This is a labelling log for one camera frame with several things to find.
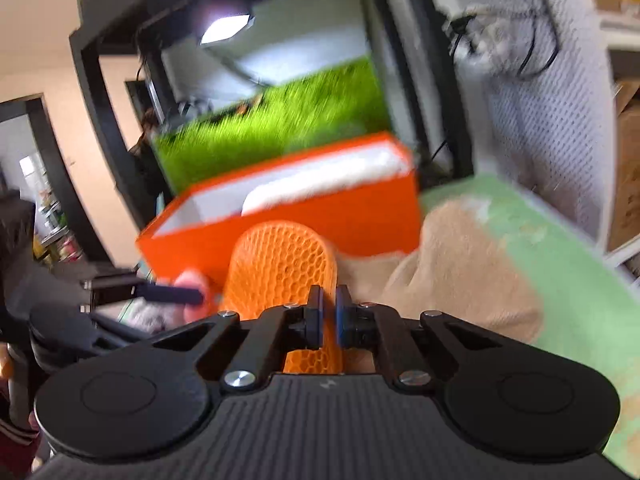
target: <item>brown cloth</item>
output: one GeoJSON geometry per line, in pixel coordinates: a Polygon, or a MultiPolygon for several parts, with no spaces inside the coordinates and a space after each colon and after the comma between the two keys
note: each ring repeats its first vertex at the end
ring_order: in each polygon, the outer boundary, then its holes
{"type": "Polygon", "coordinates": [[[522,342],[532,342],[542,328],[542,304],[532,286],[457,201],[426,216],[412,254],[339,255],[337,263],[338,282],[357,303],[387,304],[411,319],[441,310],[522,342]]]}

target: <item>orange honeycomb object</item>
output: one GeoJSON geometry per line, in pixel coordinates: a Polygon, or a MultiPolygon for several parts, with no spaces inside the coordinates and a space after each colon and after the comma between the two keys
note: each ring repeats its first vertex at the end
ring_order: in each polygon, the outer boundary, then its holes
{"type": "MultiPolygon", "coordinates": [[[[311,285],[320,285],[335,301],[337,266],[334,256],[316,232],[292,222],[266,222],[245,232],[231,257],[223,308],[240,319],[256,319],[272,306],[305,304],[311,285]]],[[[285,372],[337,374],[342,351],[334,329],[324,326],[321,350],[289,352],[285,372]]]]}

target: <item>ceiling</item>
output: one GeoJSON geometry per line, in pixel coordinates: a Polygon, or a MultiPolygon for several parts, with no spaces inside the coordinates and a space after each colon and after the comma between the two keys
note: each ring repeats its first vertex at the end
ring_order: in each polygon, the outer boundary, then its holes
{"type": "Polygon", "coordinates": [[[76,0],[0,0],[0,9],[0,74],[68,62],[76,0]]]}

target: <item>pink object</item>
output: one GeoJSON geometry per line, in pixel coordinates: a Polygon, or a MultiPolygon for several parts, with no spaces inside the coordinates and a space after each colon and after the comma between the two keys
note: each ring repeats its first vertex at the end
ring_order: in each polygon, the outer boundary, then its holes
{"type": "Polygon", "coordinates": [[[214,304],[209,279],[194,269],[185,270],[177,280],[174,281],[175,286],[183,286],[189,288],[197,288],[204,296],[204,302],[199,306],[184,306],[184,322],[191,323],[205,317],[212,316],[217,310],[214,304]]]}

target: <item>beige wall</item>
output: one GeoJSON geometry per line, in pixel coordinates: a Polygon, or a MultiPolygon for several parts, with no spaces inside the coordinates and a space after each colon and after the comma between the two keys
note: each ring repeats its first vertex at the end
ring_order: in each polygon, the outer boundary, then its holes
{"type": "MultiPolygon", "coordinates": [[[[136,58],[101,60],[116,118],[128,146],[140,136],[124,81],[138,70],[136,58]]],[[[49,117],[71,180],[84,209],[114,263],[133,265],[138,230],[129,215],[104,160],[84,106],[71,58],[65,67],[0,75],[0,102],[44,94],[49,117]]]]}

